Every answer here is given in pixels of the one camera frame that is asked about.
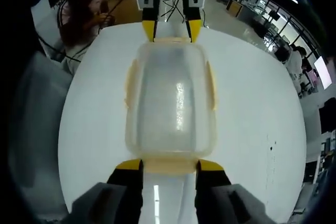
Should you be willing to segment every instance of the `chair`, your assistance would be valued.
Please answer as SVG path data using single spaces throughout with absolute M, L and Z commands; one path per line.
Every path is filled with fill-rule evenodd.
M 58 174 L 58 131 L 72 76 L 40 52 L 30 60 L 9 119 L 9 170 L 40 219 L 67 213 Z

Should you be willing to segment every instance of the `desk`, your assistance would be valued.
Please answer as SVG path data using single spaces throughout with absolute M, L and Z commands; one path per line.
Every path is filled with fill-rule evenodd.
M 183 31 L 159 23 L 162 31 Z M 133 158 L 124 144 L 127 70 L 146 43 L 141 23 L 105 28 L 89 47 L 64 105 L 58 145 L 59 175 L 69 211 L 120 162 Z M 305 163 L 302 110 L 285 67 L 266 52 L 225 33 L 201 28 L 216 79 L 215 150 L 231 182 L 244 186 L 277 222 L 286 222 L 298 199 Z

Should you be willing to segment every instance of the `white table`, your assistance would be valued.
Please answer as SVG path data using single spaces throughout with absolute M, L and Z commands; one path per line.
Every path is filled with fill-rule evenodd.
M 162 36 L 171 32 L 165 26 L 169 23 L 158 26 L 158 33 L 159 28 L 166 32 Z M 145 42 L 140 23 L 105 28 L 74 76 L 58 146 L 69 210 L 76 198 L 106 182 L 116 165 L 132 158 L 124 144 L 124 83 Z M 300 193 L 306 161 L 305 125 L 292 81 L 280 62 L 228 34 L 202 28 L 197 43 L 213 67 L 219 100 L 218 142 L 207 159 L 221 164 L 232 183 L 265 203 L 273 220 L 286 222 Z

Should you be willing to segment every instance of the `plastic container lid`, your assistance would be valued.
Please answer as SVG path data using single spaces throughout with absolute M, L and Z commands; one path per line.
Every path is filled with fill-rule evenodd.
M 152 42 L 139 49 L 126 85 L 125 141 L 139 158 L 200 158 L 216 141 L 215 87 L 202 48 Z

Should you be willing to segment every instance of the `woman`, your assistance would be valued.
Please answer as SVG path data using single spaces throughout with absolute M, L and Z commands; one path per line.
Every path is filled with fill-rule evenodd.
M 114 23 L 108 11 L 107 0 L 66 0 L 60 6 L 58 27 L 68 56 L 82 60 L 99 29 Z M 66 61 L 75 74 L 79 62 L 69 58 Z
M 300 78 L 302 75 L 302 59 L 306 55 L 307 52 L 303 47 L 294 47 L 288 61 L 285 63 L 285 66 L 298 93 L 301 92 Z

